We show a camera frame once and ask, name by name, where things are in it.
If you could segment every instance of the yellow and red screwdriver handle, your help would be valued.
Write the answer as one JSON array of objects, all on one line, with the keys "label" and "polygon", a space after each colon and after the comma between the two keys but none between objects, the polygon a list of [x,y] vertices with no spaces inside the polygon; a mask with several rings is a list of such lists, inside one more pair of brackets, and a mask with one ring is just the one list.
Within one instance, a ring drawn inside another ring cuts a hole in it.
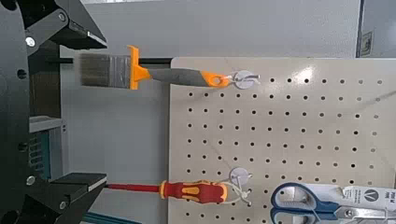
[{"label": "yellow and red screwdriver handle", "polygon": [[224,203],[228,194],[227,187],[224,184],[206,180],[192,183],[169,183],[168,181],[163,181],[159,187],[130,184],[109,184],[106,187],[108,189],[159,192],[163,199],[174,197],[177,199],[192,200],[197,203]]}]

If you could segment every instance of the pegboard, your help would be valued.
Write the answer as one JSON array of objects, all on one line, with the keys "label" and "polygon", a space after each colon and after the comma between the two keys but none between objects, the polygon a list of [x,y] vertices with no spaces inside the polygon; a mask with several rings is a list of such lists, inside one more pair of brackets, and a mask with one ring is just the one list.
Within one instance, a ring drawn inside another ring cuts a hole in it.
[{"label": "pegboard", "polygon": [[396,61],[175,58],[172,67],[261,75],[249,90],[171,87],[170,181],[253,173],[253,205],[169,200],[169,223],[271,223],[285,182],[393,188]]}]

